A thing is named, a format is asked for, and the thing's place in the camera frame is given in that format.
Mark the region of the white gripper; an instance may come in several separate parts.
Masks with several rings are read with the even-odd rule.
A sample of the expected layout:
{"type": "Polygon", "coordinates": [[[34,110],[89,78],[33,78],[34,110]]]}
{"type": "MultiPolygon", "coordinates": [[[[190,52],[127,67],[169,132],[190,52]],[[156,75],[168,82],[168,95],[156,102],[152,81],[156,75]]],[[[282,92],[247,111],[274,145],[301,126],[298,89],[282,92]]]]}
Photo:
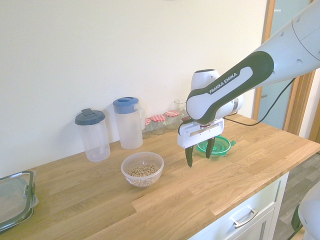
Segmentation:
{"type": "Polygon", "coordinates": [[[212,155],[215,145],[215,137],[220,135],[225,126],[223,118],[219,118],[209,125],[200,125],[191,121],[183,123],[178,129],[177,144],[185,149],[187,165],[191,168],[193,165],[194,145],[207,140],[205,156],[207,159],[212,155]]]}

